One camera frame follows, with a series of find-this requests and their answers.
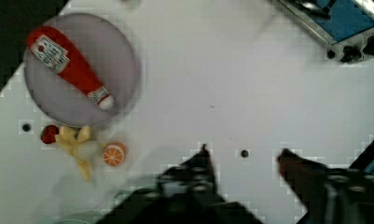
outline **plastic fruit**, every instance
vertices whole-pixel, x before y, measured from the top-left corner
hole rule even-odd
[[[56,142],[55,135],[59,133],[58,127],[55,125],[49,125],[41,133],[41,141],[45,144],[51,144]]]
[[[105,146],[103,160],[109,166],[120,166],[126,157],[126,147],[121,143],[110,143]]]

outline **ketchup bottle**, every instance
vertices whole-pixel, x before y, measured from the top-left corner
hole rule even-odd
[[[59,30],[41,26],[29,34],[27,45],[46,67],[82,91],[102,110],[114,106],[114,97],[93,73],[76,46]]]

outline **round plate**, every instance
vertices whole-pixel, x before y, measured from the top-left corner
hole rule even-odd
[[[96,76],[115,97],[101,110],[77,88],[25,51],[25,81],[33,100],[48,116],[72,127],[94,125],[126,108],[138,84],[138,66],[131,45],[110,22],[89,14],[56,17],[45,25],[64,33],[84,55]]]

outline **ketchup bottle cap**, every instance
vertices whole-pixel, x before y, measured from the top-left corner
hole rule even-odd
[[[102,110],[109,110],[114,106],[114,102],[114,97],[112,95],[109,95],[99,103],[99,107]]]

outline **white surface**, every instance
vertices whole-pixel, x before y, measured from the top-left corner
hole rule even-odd
[[[324,60],[266,0],[72,0],[64,12],[101,16],[135,47],[136,105],[95,130],[101,141],[123,141],[129,164],[96,162],[93,182],[84,183],[73,158],[40,143],[53,121],[29,98],[19,69],[0,94],[0,223],[109,207],[118,189],[150,184],[201,143],[211,145],[230,201],[265,223],[295,223],[304,212],[277,175],[280,149],[347,165],[374,138],[374,61]],[[30,133],[21,131],[24,121]],[[249,159],[239,157],[245,148]]]

